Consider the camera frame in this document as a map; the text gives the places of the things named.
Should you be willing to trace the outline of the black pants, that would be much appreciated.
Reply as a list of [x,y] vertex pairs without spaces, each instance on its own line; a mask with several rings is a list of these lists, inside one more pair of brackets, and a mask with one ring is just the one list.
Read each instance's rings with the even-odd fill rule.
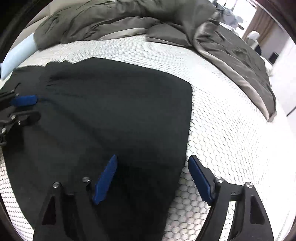
[[112,156],[118,166],[97,206],[111,240],[161,240],[175,198],[192,111],[192,87],[174,75],[90,58],[18,68],[2,91],[35,95],[41,118],[15,126],[3,148],[22,214],[35,227],[49,187],[69,193]]

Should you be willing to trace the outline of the light blue pillow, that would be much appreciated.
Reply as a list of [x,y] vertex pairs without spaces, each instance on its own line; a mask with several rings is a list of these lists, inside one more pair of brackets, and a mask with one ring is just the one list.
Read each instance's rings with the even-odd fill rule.
[[34,34],[29,35],[11,49],[1,63],[1,80],[4,80],[15,68],[37,50],[38,48],[34,41]]

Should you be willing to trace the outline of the white honeycomb mattress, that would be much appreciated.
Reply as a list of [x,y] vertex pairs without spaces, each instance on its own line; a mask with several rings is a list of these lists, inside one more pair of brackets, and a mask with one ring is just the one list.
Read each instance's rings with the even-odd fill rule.
[[285,201],[283,194],[295,179],[295,130],[283,111],[269,123],[211,63],[191,50],[148,42],[144,36],[60,44],[36,52],[23,66],[76,63],[93,57],[160,70],[191,83],[193,110],[187,155],[196,154],[203,165],[230,183],[252,182],[275,240],[287,236],[295,218],[295,202]]

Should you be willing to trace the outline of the white chair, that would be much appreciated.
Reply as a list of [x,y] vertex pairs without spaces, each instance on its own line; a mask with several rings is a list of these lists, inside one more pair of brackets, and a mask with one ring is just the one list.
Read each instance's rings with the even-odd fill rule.
[[258,45],[258,38],[260,37],[260,33],[257,31],[251,31],[246,37],[246,44],[250,47],[255,48]]

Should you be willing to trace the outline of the grey-green duvet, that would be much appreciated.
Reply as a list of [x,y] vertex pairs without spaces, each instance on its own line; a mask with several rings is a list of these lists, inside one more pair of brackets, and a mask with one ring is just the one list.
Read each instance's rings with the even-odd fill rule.
[[264,60],[221,25],[222,14],[210,1],[87,1],[49,16],[35,30],[34,41],[43,50],[75,41],[145,35],[150,42],[194,48],[272,121],[276,97]]

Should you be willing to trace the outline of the pile of light clothes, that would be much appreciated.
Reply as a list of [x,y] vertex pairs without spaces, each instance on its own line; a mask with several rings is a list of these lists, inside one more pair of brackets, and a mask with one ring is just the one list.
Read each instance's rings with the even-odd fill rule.
[[233,11],[230,9],[221,6],[220,4],[217,4],[216,8],[221,12],[221,23],[234,29],[236,29],[239,24],[243,23],[243,19],[240,16],[234,15]]

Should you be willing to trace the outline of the brown curtain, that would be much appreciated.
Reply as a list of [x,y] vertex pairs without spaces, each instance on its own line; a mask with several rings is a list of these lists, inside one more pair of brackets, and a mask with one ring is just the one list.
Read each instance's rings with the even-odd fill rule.
[[276,22],[272,18],[272,16],[270,16],[260,6],[257,6],[256,12],[249,26],[247,27],[242,39],[246,40],[249,33],[251,33],[252,31],[256,31],[259,33],[259,38],[257,39],[258,43],[264,44],[271,35],[271,32],[273,31],[275,25]]

